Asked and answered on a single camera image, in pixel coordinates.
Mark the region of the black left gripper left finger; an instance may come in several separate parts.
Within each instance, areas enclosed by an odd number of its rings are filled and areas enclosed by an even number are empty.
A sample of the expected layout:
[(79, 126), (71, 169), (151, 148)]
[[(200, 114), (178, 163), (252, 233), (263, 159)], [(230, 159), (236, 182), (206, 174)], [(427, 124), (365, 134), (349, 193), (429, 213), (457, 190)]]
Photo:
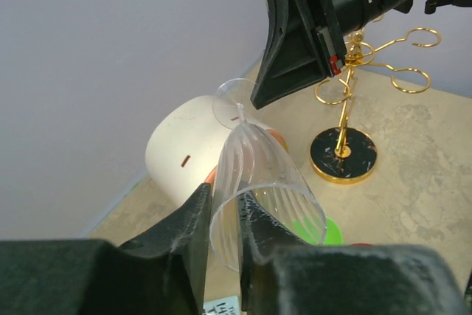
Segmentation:
[(1, 243), (3, 314), (201, 314), (211, 187), (115, 246), (103, 239)]

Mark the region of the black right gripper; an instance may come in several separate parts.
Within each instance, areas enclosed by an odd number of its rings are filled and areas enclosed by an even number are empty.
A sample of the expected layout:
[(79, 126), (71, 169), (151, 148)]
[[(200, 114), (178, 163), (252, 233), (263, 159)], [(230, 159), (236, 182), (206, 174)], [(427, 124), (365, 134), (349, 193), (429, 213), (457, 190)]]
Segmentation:
[(261, 109), (340, 73), (344, 36), (364, 24), (363, 0), (266, 0), (268, 36), (251, 93)]

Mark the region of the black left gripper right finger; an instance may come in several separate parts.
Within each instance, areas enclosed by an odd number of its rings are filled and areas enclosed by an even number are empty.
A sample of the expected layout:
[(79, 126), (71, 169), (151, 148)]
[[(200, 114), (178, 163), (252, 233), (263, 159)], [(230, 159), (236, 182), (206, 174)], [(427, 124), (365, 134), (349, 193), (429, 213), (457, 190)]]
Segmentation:
[(452, 271), (419, 245), (313, 246), (239, 195), (241, 308), (248, 314), (466, 314)]

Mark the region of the clear ribbed flute glass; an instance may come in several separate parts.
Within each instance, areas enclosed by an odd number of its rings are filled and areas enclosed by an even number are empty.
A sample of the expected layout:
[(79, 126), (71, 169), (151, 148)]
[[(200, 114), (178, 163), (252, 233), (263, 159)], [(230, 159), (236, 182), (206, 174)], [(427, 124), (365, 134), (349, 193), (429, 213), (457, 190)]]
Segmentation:
[(326, 230), (325, 212), (287, 152), (285, 140), (276, 137), (252, 105), (253, 88), (253, 81), (236, 78), (215, 94), (243, 101), (237, 104), (239, 123), (226, 138), (216, 166), (209, 227), (217, 259), (232, 271), (239, 269), (237, 199), (244, 193), (252, 193), (284, 229), (284, 223), (307, 217), (323, 228), (322, 234)]

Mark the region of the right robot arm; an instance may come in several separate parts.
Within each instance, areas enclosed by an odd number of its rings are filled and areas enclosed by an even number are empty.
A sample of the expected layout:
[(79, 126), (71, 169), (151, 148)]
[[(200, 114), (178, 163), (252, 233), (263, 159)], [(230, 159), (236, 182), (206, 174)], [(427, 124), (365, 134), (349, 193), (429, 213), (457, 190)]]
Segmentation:
[[(390, 10), (408, 13), (413, 0), (267, 0), (268, 37), (251, 103), (276, 100), (340, 74), (345, 36)], [(471, 0), (426, 0), (425, 12)]]

